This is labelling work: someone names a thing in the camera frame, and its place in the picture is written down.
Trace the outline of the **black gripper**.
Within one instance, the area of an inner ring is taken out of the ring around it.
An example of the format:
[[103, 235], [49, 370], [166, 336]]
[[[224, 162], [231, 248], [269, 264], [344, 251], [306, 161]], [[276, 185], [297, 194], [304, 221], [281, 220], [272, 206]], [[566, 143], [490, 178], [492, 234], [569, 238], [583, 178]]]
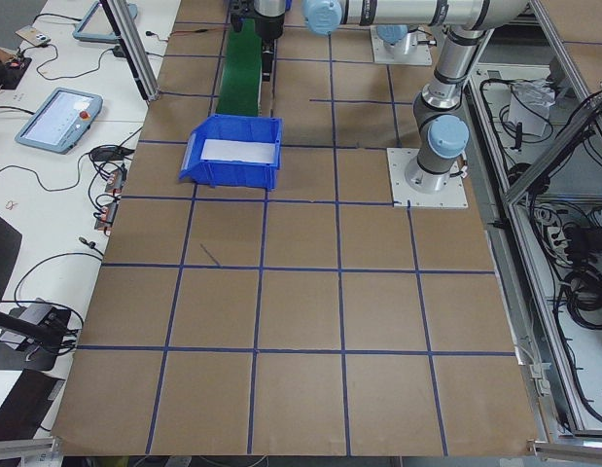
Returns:
[[270, 82], [274, 61], [274, 42], [283, 34], [285, 0], [255, 0], [256, 33], [262, 38], [262, 81]]

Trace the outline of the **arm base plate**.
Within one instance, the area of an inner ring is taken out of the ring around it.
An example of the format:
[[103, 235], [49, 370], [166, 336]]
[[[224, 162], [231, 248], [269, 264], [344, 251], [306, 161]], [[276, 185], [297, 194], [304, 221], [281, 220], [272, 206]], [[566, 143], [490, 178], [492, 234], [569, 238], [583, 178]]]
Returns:
[[378, 25], [371, 27], [373, 61], [378, 64], [430, 66], [433, 36], [419, 26]]
[[395, 207], [466, 209], [469, 207], [463, 178], [452, 177], [457, 162], [444, 174], [431, 174], [418, 163], [417, 148], [388, 148], [387, 160]]

